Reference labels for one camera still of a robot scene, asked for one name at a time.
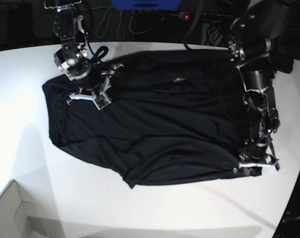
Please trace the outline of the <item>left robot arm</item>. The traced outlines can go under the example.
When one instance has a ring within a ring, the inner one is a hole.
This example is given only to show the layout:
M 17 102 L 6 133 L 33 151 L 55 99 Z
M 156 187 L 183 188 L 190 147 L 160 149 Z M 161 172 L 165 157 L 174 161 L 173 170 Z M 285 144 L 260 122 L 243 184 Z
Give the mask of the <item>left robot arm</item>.
M 280 126 L 273 79 L 276 68 L 271 59 L 274 40 L 300 13 L 300 0 L 261 0 L 243 14 L 221 18 L 230 60 L 241 77 L 244 104 L 249 116 L 246 144 L 241 148 L 235 174 L 253 176 L 262 169 L 280 168 L 272 134 Z

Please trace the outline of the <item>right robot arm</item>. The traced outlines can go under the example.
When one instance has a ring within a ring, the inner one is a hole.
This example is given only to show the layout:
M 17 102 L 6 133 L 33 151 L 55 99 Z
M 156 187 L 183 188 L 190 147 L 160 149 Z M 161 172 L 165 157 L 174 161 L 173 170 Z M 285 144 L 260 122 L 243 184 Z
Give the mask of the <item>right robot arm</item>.
M 54 54 L 54 62 L 70 81 L 82 83 L 76 92 L 69 95 L 67 103 L 87 100 L 93 102 L 99 111 L 102 110 L 112 102 L 107 94 L 110 80 L 120 76 L 118 70 L 124 65 L 107 65 L 101 60 L 108 52 L 106 46 L 93 52 L 89 31 L 93 28 L 94 16 L 85 0 L 46 0 L 44 7 L 57 12 L 53 31 L 60 39 L 61 49 Z

